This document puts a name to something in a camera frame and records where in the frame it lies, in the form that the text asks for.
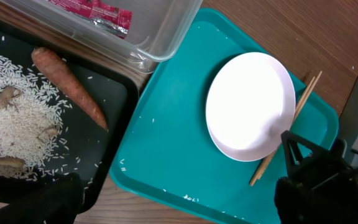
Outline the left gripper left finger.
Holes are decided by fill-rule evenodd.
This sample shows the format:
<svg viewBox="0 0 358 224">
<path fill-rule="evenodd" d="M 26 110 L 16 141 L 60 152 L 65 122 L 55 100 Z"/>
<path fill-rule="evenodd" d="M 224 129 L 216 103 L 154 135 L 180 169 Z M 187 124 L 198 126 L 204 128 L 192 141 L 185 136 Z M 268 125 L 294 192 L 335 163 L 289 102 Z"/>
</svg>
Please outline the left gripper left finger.
<svg viewBox="0 0 358 224">
<path fill-rule="evenodd" d="M 83 200 L 80 176 L 71 173 L 0 208 L 0 224 L 73 223 Z"/>
</svg>

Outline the peanut shells and rice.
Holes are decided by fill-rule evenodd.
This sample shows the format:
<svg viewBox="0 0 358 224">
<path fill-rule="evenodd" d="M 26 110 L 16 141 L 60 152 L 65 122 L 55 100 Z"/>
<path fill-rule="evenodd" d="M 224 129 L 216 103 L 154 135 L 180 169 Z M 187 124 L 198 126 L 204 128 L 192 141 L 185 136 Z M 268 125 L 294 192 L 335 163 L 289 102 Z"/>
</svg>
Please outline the peanut shells and rice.
<svg viewBox="0 0 358 224">
<path fill-rule="evenodd" d="M 62 114 L 73 105 L 34 63 L 24 68 L 0 55 L 0 176 L 36 182 L 66 174 L 45 164 L 67 155 L 57 148 L 67 145 Z"/>
</svg>

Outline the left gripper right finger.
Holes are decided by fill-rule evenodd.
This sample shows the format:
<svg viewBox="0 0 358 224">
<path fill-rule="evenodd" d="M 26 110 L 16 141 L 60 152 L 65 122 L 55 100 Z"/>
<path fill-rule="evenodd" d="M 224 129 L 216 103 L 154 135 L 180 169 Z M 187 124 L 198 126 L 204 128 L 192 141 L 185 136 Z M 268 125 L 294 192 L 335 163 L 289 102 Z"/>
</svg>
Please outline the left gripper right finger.
<svg viewBox="0 0 358 224">
<path fill-rule="evenodd" d="M 282 223 L 358 223 L 358 168 L 299 135 L 281 135 L 287 176 L 274 203 Z"/>
</svg>

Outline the red silver snack wrapper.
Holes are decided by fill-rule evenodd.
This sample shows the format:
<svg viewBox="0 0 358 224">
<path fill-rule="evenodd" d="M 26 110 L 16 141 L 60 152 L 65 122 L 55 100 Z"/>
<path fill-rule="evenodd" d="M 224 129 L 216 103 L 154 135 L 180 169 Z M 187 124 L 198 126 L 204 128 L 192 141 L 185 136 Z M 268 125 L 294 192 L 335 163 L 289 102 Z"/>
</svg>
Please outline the red silver snack wrapper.
<svg viewBox="0 0 358 224">
<path fill-rule="evenodd" d="M 121 39 L 131 26 L 132 12 L 113 7 L 100 0 L 49 0 L 50 3 L 88 21 Z"/>
</svg>

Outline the orange carrot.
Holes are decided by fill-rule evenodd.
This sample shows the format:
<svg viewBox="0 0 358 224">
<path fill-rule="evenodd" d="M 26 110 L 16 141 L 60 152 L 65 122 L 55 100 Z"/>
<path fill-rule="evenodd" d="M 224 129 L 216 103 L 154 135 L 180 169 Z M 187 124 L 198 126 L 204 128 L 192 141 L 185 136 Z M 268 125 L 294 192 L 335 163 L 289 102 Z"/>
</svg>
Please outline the orange carrot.
<svg viewBox="0 0 358 224">
<path fill-rule="evenodd" d="M 38 47 L 32 51 L 31 58 L 37 69 L 49 81 L 77 104 L 98 126 L 109 130 L 98 104 L 55 52 L 45 47 Z"/>
</svg>

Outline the large white plate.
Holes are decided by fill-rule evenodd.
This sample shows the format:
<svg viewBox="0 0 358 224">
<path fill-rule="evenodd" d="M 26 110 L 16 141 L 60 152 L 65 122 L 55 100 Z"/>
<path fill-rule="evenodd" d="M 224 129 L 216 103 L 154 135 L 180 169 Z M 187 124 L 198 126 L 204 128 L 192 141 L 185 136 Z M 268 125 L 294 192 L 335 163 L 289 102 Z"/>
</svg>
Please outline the large white plate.
<svg viewBox="0 0 358 224">
<path fill-rule="evenodd" d="M 278 149 L 295 107 L 287 69 L 271 55 L 248 52 L 228 61 L 213 79 L 206 97 L 206 125 L 225 156 L 257 161 Z"/>
</svg>

